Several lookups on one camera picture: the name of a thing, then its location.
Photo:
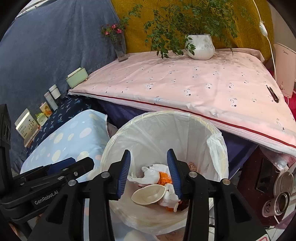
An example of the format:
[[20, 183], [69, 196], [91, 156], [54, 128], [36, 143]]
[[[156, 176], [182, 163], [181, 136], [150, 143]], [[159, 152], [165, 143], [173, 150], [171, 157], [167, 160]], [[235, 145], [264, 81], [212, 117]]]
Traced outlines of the mint green tissue box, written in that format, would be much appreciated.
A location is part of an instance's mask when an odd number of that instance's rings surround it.
[[75, 71], [73, 71], [71, 74], [69, 74], [66, 78], [67, 84], [70, 86], [70, 88], [76, 87], [81, 82], [85, 81], [88, 78], [88, 73], [85, 68], [79, 67]]

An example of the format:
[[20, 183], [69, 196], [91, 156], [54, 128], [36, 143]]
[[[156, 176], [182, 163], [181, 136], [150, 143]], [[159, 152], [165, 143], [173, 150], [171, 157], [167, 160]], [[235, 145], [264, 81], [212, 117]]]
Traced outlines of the white potted green plant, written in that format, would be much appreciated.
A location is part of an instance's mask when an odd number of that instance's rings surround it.
[[216, 37], [227, 48], [239, 35], [238, 22], [244, 19], [253, 24], [248, 10], [238, 1], [140, 1], [133, 4], [122, 22], [128, 24], [132, 18], [141, 18], [144, 10], [152, 17], [144, 25], [145, 43], [162, 58], [169, 57], [169, 51], [183, 55], [184, 51], [193, 54], [197, 45], [194, 35]]

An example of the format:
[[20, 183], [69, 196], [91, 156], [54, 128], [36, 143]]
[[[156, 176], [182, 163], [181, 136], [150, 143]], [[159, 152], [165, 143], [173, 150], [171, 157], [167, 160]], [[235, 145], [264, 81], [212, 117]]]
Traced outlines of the yellow backdrop cloth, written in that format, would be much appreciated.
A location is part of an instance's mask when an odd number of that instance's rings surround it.
[[112, 1], [127, 23], [129, 53], [182, 55], [186, 39], [208, 34], [216, 49], [250, 48], [271, 58], [273, 21], [267, 1]]

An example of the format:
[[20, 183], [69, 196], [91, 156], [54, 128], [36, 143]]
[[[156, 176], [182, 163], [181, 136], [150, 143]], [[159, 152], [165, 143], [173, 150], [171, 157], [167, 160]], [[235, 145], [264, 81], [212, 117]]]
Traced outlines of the pink bed sheet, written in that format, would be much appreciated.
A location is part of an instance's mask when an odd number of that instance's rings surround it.
[[257, 54], [219, 50], [202, 61], [187, 55], [162, 59], [154, 52], [133, 53], [96, 70], [69, 94], [145, 111], [192, 113], [220, 130], [295, 155], [295, 119]]

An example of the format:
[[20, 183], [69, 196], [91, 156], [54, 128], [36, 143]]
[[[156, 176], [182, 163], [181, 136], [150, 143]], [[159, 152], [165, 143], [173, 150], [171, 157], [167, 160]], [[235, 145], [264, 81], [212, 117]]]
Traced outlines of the white tall bottle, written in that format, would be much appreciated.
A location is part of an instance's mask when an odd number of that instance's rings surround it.
[[56, 104], [55, 100], [53, 99], [52, 95], [50, 94], [50, 92], [46, 92], [44, 94], [44, 97], [47, 101], [47, 103], [49, 104], [50, 108], [55, 111], [58, 108], [58, 105]]

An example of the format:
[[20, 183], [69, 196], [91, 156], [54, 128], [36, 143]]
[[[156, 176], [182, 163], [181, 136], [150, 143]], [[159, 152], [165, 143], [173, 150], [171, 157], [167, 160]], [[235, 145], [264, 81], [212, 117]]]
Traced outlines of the pink electric kettle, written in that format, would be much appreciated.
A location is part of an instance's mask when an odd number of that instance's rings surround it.
[[295, 86], [295, 51], [289, 47], [275, 43], [276, 83], [287, 98], [292, 98]]

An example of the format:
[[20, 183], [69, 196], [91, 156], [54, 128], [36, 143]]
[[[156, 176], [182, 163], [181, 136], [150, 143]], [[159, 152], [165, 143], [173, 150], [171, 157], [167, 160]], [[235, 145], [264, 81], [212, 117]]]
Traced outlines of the white lined trash bin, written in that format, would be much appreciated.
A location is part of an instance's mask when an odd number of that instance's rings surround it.
[[[220, 181], [229, 176], [222, 133], [209, 121], [178, 111], [145, 113], [123, 125], [107, 143], [100, 171], [107, 171], [129, 150], [129, 172], [142, 177], [143, 166], [167, 163], [169, 149], [173, 149], [178, 160], [194, 163], [206, 179]], [[186, 210], [170, 212], [158, 204], [137, 205], [131, 199], [135, 190], [137, 185], [127, 182], [120, 200], [109, 204], [124, 224], [149, 235], [163, 235], [185, 226]]]

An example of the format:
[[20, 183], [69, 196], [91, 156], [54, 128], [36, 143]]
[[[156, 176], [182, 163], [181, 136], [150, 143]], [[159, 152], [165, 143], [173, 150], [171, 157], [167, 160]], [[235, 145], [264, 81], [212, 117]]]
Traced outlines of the white green small box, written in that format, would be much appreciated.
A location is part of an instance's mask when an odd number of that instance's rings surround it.
[[35, 114], [35, 116], [36, 116], [37, 123], [40, 126], [43, 126], [48, 120], [47, 116], [44, 113], [38, 113], [38, 114]]

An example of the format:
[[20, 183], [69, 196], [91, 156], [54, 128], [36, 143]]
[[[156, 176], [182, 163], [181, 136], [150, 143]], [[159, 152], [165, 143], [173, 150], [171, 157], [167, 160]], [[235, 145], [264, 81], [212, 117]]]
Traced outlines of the light blue patterned tablecloth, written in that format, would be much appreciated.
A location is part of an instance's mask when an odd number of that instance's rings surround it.
[[36, 148], [32, 148], [21, 173], [67, 158], [79, 161], [90, 157], [94, 161], [94, 169], [78, 178], [78, 182], [91, 180], [100, 173], [103, 151], [116, 132], [117, 128], [107, 121], [107, 115], [85, 110], [55, 130]]

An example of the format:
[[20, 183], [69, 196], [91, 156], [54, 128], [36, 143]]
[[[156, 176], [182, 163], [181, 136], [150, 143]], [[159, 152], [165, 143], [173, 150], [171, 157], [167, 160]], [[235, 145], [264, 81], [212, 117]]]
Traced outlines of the blue velvet backdrop cloth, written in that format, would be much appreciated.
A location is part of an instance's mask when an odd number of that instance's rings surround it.
[[116, 59], [104, 25], [118, 21], [110, 1], [47, 1], [16, 18], [1, 40], [1, 103], [15, 122], [40, 110], [45, 93], [79, 67], [92, 73]]

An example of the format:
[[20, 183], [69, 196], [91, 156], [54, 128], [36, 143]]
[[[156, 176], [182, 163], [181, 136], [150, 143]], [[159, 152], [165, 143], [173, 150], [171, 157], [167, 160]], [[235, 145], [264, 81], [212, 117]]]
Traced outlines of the navy floral cloth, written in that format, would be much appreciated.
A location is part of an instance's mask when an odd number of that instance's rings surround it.
[[71, 120], [80, 112], [88, 109], [103, 112], [101, 105], [95, 99], [89, 97], [64, 97], [62, 104], [53, 112], [46, 123], [34, 138], [31, 145], [27, 148], [26, 157], [33, 152], [36, 147], [50, 136], [55, 130], [60, 128], [67, 121]]

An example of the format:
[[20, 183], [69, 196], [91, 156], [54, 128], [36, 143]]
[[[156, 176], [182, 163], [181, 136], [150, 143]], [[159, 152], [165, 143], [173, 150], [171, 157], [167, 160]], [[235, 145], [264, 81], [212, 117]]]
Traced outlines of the white card box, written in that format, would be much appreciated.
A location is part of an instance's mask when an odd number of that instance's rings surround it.
[[39, 132], [39, 125], [26, 108], [15, 122], [17, 132], [23, 138], [23, 144], [27, 147]]

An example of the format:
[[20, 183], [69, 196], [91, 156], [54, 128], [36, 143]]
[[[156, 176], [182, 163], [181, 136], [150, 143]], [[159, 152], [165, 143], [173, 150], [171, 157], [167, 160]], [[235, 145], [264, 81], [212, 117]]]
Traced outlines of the orange printed small box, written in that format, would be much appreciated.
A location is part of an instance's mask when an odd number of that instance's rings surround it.
[[47, 118], [49, 118], [52, 115], [52, 113], [53, 113], [52, 110], [51, 110], [51, 108], [49, 107], [49, 105], [47, 104], [46, 101], [41, 104], [40, 110], [41, 110], [42, 113], [45, 114], [45, 116]]

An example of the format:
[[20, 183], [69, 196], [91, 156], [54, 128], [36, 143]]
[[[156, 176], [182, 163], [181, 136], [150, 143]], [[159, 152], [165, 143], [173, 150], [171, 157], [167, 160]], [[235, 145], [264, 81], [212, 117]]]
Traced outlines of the white jar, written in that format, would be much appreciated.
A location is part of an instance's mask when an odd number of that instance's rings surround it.
[[49, 92], [55, 100], [57, 100], [61, 97], [61, 93], [60, 93], [57, 85], [55, 85], [55, 84], [49, 88]]

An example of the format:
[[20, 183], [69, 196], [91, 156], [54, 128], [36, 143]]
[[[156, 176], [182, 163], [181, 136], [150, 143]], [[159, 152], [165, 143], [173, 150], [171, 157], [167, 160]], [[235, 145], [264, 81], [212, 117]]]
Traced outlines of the glass vase with flowers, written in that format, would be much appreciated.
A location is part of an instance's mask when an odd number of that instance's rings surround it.
[[128, 59], [126, 50], [124, 48], [124, 30], [125, 25], [123, 25], [122, 23], [106, 25], [103, 26], [101, 29], [102, 35], [108, 37], [112, 45], [114, 46], [119, 62], [123, 62]]

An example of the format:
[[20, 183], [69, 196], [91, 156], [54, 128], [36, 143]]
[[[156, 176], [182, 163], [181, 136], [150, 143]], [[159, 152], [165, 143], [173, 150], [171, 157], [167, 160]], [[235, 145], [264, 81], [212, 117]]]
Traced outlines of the black hair clip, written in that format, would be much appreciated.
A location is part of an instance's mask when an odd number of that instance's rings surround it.
[[269, 87], [269, 86], [266, 86], [266, 87], [267, 87], [267, 89], [269, 90], [271, 96], [273, 97], [273, 100], [274, 100], [276, 103], [279, 103], [280, 100], [279, 100], [278, 96], [274, 93], [273, 89], [272, 89], [271, 87]]

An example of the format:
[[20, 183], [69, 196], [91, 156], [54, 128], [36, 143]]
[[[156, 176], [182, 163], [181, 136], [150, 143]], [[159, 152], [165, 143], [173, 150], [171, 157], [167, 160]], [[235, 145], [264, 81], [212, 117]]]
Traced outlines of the white paper towel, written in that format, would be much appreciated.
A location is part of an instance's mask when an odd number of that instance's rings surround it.
[[165, 194], [158, 202], [158, 204], [162, 207], [172, 210], [173, 212], [177, 212], [179, 202], [181, 201], [177, 194], [175, 194], [175, 190], [173, 184], [167, 183], [165, 184]]

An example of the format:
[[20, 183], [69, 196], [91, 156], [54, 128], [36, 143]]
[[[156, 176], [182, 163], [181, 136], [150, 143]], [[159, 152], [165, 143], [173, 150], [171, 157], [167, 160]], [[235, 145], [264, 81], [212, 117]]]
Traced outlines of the orange plastic bag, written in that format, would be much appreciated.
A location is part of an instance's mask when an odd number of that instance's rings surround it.
[[159, 180], [157, 184], [163, 186], [165, 186], [166, 184], [172, 184], [170, 175], [168, 175], [166, 172], [159, 172]]

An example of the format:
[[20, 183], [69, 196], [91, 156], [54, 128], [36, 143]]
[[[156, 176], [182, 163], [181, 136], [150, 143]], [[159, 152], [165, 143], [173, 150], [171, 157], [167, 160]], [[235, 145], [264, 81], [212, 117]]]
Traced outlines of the metal can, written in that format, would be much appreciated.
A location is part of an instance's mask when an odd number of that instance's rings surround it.
[[279, 216], [285, 213], [290, 204], [290, 194], [288, 192], [281, 192], [277, 197], [265, 202], [262, 208], [262, 216]]

